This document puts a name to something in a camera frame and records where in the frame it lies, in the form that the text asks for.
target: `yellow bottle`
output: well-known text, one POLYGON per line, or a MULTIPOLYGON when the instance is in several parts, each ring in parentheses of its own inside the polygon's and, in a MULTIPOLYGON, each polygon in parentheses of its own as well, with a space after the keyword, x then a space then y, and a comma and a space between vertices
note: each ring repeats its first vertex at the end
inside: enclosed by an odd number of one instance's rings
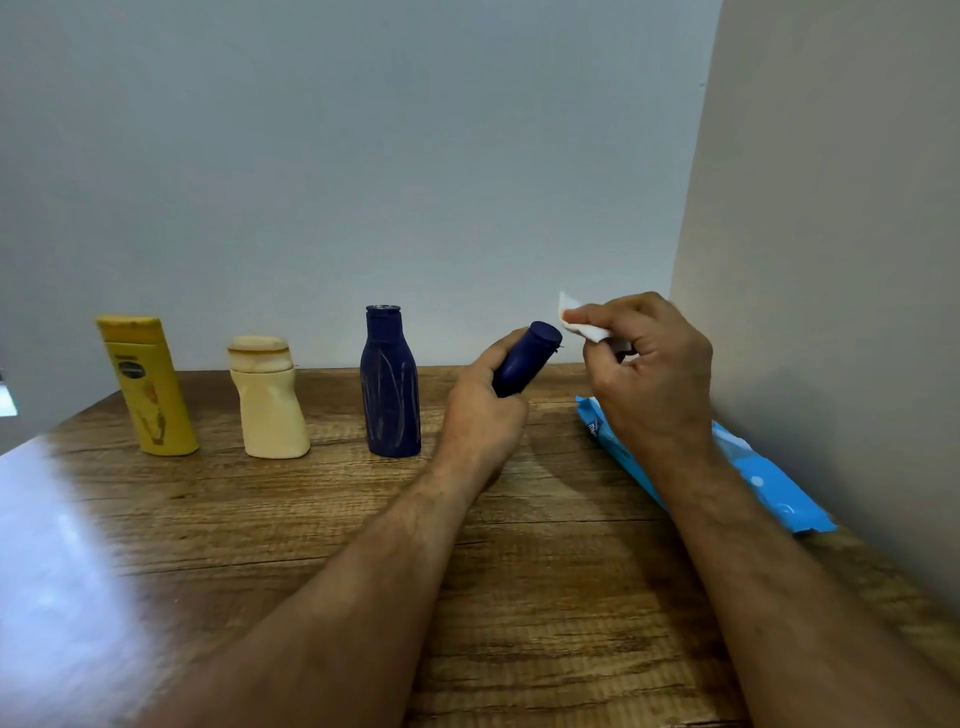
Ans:
POLYGON ((287 340, 234 336, 227 351, 230 376, 240 393, 247 455, 277 460, 305 455, 310 438, 294 391, 297 370, 287 340))
POLYGON ((101 316, 97 327, 130 409, 140 447, 151 455, 194 452, 197 438, 160 320, 153 316, 101 316))

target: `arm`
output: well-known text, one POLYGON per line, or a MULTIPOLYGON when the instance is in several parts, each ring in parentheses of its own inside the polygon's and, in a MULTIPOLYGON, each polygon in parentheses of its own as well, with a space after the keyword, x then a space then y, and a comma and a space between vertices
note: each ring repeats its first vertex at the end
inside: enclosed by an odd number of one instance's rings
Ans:
POLYGON ((960 692, 824 572, 710 433, 712 349, 657 294, 567 311, 640 357, 587 342, 611 427, 666 502, 707 589, 756 726, 948 726, 960 692))
POLYGON ((141 728, 400 724, 457 532, 522 434, 526 402, 491 387, 521 334, 464 370, 435 457, 413 484, 141 728))

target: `white tissue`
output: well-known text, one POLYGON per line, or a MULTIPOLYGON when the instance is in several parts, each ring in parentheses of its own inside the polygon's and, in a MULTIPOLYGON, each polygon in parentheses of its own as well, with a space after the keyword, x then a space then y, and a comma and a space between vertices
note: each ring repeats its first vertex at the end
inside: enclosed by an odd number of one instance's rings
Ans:
POLYGON ((568 324, 564 321, 564 311, 568 308, 579 308, 582 305, 582 303, 567 296, 564 291, 561 291, 560 304, 557 309, 557 317, 560 319, 560 325, 567 331, 573 331, 573 333, 580 334, 585 339, 589 339, 594 344, 599 344, 601 341, 610 339, 610 347, 614 352, 628 352, 633 348, 633 345, 629 341, 614 336, 612 331, 605 328, 592 326, 591 324, 568 324))

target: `wooden table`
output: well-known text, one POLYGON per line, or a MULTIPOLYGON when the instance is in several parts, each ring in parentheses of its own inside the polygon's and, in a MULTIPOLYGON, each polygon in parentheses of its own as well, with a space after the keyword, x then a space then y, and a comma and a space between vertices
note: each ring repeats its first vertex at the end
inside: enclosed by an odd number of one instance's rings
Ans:
MULTIPOLYGON (((420 370, 424 452, 455 368, 420 370)), ((312 450, 248 457, 225 372, 181 377, 201 441, 141 453, 118 395, 0 458, 0 725, 123 724, 319 569, 422 466, 367 451, 355 370, 303 371, 312 450)), ((412 725, 746 725, 673 525, 574 412, 579 365, 530 422, 444 580, 412 725)), ((960 630, 853 536, 809 549, 960 675, 960 630)))

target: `hand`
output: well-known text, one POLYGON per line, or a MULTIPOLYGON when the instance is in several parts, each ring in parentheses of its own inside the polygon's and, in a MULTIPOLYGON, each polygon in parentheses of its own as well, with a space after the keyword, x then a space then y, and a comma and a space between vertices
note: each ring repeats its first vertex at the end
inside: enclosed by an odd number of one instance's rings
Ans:
POLYGON ((513 454, 527 421, 523 397, 501 399, 492 387, 493 372, 524 331, 518 328, 480 354, 460 374, 446 401, 435 460, 461 471, 469 469, 478 488, 513 454))
POLYGON ((613 432, 648 473, 677 458, 715 453, 713 348, 676 306, 658 293, 641 293, 568 309, 564 320, 608 328, 633 343, 639 357, 621 364, 606 341, 587 341, 584 361, 613 432))

